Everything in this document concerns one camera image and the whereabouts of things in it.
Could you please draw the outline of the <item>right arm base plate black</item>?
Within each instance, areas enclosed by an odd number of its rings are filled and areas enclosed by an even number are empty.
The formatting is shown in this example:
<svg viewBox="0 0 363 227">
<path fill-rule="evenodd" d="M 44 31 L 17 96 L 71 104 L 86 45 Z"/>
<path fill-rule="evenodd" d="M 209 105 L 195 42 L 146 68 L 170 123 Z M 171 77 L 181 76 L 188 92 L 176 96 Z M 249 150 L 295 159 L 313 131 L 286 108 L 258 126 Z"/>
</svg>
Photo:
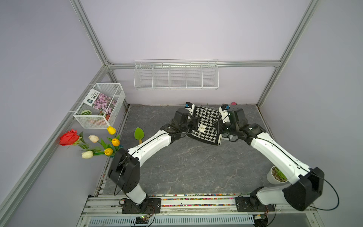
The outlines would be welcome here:
<svg viewBox="0 0 363 227">
<path fill-rule="evenodd" d="M 275 212 L 276 208 L 274 205 L 263 205 L 255 197 L 235 197 L 236 208 L 238 212 Z"/>
</svg>

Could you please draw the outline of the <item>green toy shovel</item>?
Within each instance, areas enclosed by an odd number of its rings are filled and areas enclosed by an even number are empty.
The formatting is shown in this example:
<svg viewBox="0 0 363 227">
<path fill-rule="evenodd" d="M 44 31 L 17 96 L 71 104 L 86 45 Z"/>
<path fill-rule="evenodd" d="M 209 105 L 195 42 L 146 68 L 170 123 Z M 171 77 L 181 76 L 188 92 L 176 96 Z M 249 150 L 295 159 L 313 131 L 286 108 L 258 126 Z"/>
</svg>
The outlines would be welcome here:
<svg viewBox="0 0 363 227">
<path fill-rule="evenodd" d="M 142 140 L 144 137 L 145 137 L 144 131 L 140 127 L 137 127 L 134 132 L 135 140 L 137 140 L 139 144 L 141 144 L 143 142 Z"/>
</svg>

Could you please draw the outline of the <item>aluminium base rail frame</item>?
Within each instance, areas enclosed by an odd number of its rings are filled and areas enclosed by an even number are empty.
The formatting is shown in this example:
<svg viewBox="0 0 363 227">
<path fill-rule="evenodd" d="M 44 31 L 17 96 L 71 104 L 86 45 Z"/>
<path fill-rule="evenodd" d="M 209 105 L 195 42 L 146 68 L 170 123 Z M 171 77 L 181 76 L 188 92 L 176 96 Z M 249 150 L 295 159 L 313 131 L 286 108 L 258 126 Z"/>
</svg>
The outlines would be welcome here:
<svg viewBox="0 0 363 227">
<path fill-rule="evenodd" d="M 312 208 L 296 211 L 273 205 L 261 211 L 238 210 L 236 194 L 158 194 L 161 202 L 141 214 L 123 214 L 124 196 L 87 199 L 78 227 L 323 227 Z"/>
</svg>

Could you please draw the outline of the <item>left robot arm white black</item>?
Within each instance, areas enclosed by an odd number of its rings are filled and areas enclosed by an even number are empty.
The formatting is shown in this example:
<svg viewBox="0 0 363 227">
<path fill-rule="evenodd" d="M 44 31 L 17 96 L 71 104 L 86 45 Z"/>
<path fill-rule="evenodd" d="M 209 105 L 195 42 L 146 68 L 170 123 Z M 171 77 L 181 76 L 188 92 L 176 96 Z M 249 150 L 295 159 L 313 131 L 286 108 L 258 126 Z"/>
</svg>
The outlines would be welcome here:
<svg viewBox="0 0 363 227">
<path fill-rule="evenodd" d="M 184 108 L 176 111 L 171 123 L 162 126 L 151 138 L 128 150 L 120 148 L 116 151 L 108 178 L 133 203 L 143 205 L 148 200 L 148 195 L 139 184 L 142 165 L 161 149 L 198 129 L 199 120 L 194 116 L 194 109 L 195 105 L 186 103 Z"/>
</svg>

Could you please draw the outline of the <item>small potted succulent white pot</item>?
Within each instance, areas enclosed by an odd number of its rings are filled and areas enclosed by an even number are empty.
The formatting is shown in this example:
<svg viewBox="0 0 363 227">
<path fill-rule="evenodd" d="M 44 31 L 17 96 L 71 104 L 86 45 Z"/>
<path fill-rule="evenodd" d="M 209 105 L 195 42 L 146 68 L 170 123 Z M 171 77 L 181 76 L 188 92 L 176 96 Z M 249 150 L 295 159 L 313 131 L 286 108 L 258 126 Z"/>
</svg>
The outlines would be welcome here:
<svg viewBox="0 0 363 227">
<path fill-rule="evenodd" d="M 273 166 L 267 173 L 267 181 L 271 184 L 283 184 L 287 183 L 287 177 L 276 166 Z"/>
</svg>

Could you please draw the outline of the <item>tulip bouquet in teal vase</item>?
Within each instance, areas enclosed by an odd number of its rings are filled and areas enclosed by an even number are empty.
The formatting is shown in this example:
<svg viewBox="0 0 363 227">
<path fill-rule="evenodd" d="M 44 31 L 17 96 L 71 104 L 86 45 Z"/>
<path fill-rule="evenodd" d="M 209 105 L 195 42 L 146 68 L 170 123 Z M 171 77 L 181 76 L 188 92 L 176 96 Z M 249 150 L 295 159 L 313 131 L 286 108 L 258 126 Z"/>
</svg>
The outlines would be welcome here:
<svg viewBox="0 0 363 227">
<path fill-rule="evenodd" d="M 88 143 L 86 143 L 83 132 L 79 134 L 79 139 L 77 142 L 79 142 L 78 146 L 83 151 L 81 153 L 81 156 L 83 159 L 91 159 L 95 156 L 107 156 L 107 157 L 114 157 L 116 154 L 116 151 L 122 148 L 120 137 L 121 135 L 117 135 L 117 130 L 113 128 L 112 126 L 109 126 L 107 129 L 107 132 L 111 138 L 107 138 L 107 140 L 103 140 L 99 138 L 96 135 L 89 135 L 88 140 L 91 143 L 98 144 L 99 146 L 91 146 Z"/>
</svg>

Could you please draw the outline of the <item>red artificial rose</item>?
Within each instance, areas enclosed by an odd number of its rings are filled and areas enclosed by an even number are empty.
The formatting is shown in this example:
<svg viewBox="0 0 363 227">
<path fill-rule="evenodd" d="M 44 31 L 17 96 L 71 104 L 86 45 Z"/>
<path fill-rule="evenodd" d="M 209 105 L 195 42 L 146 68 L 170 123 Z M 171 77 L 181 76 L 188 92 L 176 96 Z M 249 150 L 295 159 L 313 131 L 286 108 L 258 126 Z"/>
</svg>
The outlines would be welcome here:
<svg viewBox="0 0 363 227">
<path fill-rule="evenodd" d="M 70 130 L 64 133 L 59 140 L 60 146 L 79 146 L 82 149 L 88 149 L 89 145 L 85 142 L 83 132 L 78 133 L 77 130 Z"/>
</svg>

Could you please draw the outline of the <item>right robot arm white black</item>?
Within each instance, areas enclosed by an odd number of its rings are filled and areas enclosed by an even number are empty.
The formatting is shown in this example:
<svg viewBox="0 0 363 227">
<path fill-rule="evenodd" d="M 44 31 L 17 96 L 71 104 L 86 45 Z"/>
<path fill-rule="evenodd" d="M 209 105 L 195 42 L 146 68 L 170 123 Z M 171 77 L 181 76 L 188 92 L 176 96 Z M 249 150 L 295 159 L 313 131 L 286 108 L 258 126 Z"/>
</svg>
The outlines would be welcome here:
<svg viewBox="0 0 363 227">
<path fill-rule="evenodd" d="M 221 119 L 217 126 L 223 133 L 245 141 L 287 178 L 287 183 L 254 190 L 250 194 L 252 204 L 288 204 L 298 211 L 304 211 L 322 196 L 324 172 L 321 169 L 310 168 L 278 145 L 263 127 L 249 124 L 243 109 L 222 105 L 219 112 Z"/>
</svg>

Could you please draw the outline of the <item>purple flower seed packet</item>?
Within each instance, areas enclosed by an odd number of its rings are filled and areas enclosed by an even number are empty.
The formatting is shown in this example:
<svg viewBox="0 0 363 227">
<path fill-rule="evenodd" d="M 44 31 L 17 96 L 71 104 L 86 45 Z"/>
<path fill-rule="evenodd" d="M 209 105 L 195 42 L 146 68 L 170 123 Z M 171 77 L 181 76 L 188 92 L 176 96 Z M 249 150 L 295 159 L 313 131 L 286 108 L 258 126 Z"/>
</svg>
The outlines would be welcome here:
<svg viewBox="0 0 363 227">
<path fill-rule="evenodd" d="M 104 114 L 111 115 L 117 101 L 95 89 L 91 89 L 83 100 L 83 103 Z"/>
</svg>

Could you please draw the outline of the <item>black white houndstooth scarf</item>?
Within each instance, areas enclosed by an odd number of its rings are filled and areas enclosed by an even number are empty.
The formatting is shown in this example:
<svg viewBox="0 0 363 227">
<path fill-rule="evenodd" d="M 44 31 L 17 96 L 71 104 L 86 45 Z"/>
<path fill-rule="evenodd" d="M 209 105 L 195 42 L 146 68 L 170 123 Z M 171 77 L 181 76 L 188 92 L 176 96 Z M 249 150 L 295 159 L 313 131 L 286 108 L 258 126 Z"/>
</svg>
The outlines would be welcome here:
<svg viewBox="0 0 363 227">
<path fill-rule="evenodd" d="M 215 108 L 195 106 L 193 116 L 199 120 L 197 130 L 191 130 L 188 137 L 211 145 L 220 145 L 221 133 L 217 127 L 221 113 Z"/>
</svg>

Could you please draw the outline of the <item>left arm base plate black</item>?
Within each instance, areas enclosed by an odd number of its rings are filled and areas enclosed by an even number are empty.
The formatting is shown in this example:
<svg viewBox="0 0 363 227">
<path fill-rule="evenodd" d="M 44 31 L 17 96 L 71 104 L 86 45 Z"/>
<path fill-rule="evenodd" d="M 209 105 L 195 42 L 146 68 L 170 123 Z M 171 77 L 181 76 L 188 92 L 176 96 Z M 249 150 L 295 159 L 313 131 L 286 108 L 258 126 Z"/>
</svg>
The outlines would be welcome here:
<svg viewBox="0 0 363 227">
<path fill-rule="evenodd" d="M 159 214 L 161 207 L 160 198 L 146 198 L 141 204 L 125 199 L 122 214 Z"/>
</svg>

